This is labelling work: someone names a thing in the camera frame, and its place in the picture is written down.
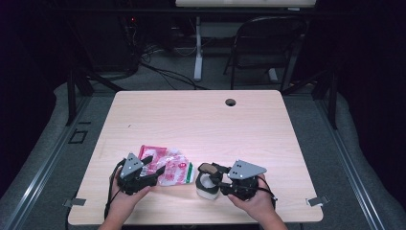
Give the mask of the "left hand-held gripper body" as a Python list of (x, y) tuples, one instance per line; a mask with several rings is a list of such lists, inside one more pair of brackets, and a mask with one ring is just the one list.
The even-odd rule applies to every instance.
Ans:
[(127, 195), (133, 195), (147, 186), (153, 187), (157, 184), (158, 178), (142, 175), (145, 166), (132, 152), (119, 163), (120, 175), (118, 186)]

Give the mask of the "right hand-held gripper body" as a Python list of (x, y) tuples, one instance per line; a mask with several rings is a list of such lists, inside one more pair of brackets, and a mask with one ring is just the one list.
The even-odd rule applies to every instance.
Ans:
[(221, 182), (219, 188), (225, 196), (233, 195), (241, 200), (252, 198), (259, 189), (258, 176), (266, 173), (264, 167), (237, 160), (226, 172), (230, 183)]

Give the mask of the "pink white plastic bag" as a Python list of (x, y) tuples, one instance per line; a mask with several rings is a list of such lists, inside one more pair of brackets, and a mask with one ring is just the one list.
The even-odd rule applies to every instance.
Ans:
[(152, 161), (143, 166), (141, 176), (154, 174), (164, 167), (164, 173), (158, 177), (160, 186), (193, 183), (194, 166), (180, 150), (146, 145), (141, 146), (138, 158), (143, 160), (149, 156), (152, 157)]

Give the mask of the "person's right hand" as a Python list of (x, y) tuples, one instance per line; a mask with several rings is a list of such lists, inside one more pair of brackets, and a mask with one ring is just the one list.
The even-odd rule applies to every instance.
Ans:
[(267, 192), (269, 186), (263, 174), (259, 175), (258, 183), (259, 190), (249, 200), (243, 201), (234, 195), (228, 195), (228, 198), (237, 208), (245, 211), (252, 219), (265, 223), (273, 219), (276, 212), (272, 204), (272, 196)]

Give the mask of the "person's left hand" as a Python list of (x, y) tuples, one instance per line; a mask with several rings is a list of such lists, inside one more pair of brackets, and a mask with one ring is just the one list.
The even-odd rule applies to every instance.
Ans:
[(116, 222), (119, 225), (123, 225), (134, 211), (136, 204), (149, 193), (151, 188), (147, 186), (133, 195), (127, 195), (122, 192), (118, 186), (120, 173), (121, 171), (117, 171), (114, 176), (110, 193), (109, 211), (106, 219), (111, 222)]

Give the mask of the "black metal stand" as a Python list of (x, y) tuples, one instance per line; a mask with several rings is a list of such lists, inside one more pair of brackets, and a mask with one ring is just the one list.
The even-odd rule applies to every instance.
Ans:
[(323, 70), (305, 80), (300, 80), (292, 86), (287, 87), (282, 91), (283, 95), (289, 95), (293, 92), (305, 87), (311, 82), (316, 82), (316, 86), (311, 92), (314, 100), (322, 100), (328, 94), (327, 105), (327, 120), (333, 129), (337, 128), (336, 125), (336, 105), (338, 94), (338, 77), (333, 70)]
[(87, 68), (72, 69), (67, 76), (67, 98), (68, 98), (68, 119), (66, 125), (71, 125), (77, 117), (77, 93), (85, 97), (91, 97), (95, 93), (95, 89), (90, 81), (97, 81), (107, 88), (119, 92), (124, 89), (115, 83), (103, 78), (101, 75)]

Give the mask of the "black folding chair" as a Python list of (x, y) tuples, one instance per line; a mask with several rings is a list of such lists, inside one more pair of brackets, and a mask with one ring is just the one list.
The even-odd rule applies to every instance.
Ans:
[(236, 69), (283, 69), (285, 83), (295, 43), (306, 32), (307, 23), (295, 16), (260, 16), (244, 22), (237, 30), (223, 74), (231, 68), (230, 88), (235, 88)]

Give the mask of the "dark equipment cabinet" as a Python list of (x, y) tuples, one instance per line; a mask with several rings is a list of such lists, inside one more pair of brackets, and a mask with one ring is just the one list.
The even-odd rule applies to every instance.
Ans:
[(77, 27), (92, 67), (101, 72), (138, 71), (138, 61), (124, 39), (117, 16), (79, 16)]

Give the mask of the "white standing desk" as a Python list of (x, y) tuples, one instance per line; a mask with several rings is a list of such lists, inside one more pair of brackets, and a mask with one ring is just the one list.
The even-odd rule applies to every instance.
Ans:
[[(313, 9), (317, 0), (175, 0), (175, 6), (182, 10), (288, 10), (300, 12), (302, 9)], [(237, 32), (241, 22), (220, 22), (216, 19), (209, 22), (202, 16), (195, 17), (196, 56), (194, 76), (196, 81), (202, 80), (203, 52), (202, 38), (228, 38)]]

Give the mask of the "aluminium floor rail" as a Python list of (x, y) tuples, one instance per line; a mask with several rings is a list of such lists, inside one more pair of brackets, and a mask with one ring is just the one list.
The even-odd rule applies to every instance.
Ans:
[(352, 162), (352, 159), (350, 158), (350, 153), (339, 133), (339, 130), (333, 128), (327, 117), (327, 107), (321, 100), (315, 100), (314, 103), (327, 126), (328, 132), (330, 133), (336, 148), (338, 149), (338, 158), (368, 225), (371, 230), (386, 230), (376, 211), (372, 199)]
[(86, 155), (79, 152), (93, 123), (86, 118), (92, 100), (79, 101), (78, 115), (67, 126), (65, 101), (58, 101), (21, 171), (0, 198), (0, 230), (64, 230), (64, 201), (78, 189)]

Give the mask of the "black horizontal frame bar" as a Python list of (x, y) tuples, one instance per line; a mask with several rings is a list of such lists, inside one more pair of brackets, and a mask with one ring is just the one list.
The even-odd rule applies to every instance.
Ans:
[(95, 13), (95, 14), (159, 14), (159, 15), (304, 15), (304, 16), (341, 16), (341, 15), (357, 15), (355, 12), (349, 11), (276, 11), (266, 9), (49, 9), (50, 12), (58, 13)]

